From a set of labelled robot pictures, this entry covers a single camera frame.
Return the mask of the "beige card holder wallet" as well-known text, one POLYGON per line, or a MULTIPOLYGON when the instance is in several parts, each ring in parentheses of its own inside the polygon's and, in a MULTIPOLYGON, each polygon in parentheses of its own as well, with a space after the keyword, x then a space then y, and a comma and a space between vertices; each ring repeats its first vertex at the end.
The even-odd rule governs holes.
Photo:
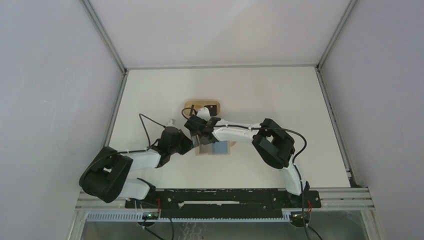
POLYGON ((229 155, 234 141, 218 141, 211 144, 200 145, 195 148, 196 156, 229 155))

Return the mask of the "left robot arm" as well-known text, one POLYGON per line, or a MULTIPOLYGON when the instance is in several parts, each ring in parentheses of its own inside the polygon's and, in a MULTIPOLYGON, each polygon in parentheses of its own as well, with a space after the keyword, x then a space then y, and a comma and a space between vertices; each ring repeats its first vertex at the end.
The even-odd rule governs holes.
POLYGON ((193 148, 193 142, 181 129, 167 126, 152 146, 141 150, 117 151, 105 146, 96 155, 79 179, 79 186, 105 203, 116 199, 136 199, 143 208, 156 203, 155 188, 141 179, 131 179, 130 172, 161 168, 174 154, 184 155, 193 148))

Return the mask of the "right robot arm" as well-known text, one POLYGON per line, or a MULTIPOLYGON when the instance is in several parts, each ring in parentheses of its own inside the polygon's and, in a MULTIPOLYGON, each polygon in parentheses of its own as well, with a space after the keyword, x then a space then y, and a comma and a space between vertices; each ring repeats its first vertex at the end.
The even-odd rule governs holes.
POLYGON ((184 127, 199 145, 217 142, 236 142, 250 144, 262 160, 277 169, 289 193, 289 203, 302 208, 309 201, 309 183, 302 177, 296 165, 297 157, 306 149, 306 138, 291 129, 282 128, 270 118, 261 123, 235 123, 220 117, 211 116, 208 120, 191 115, 184 127))

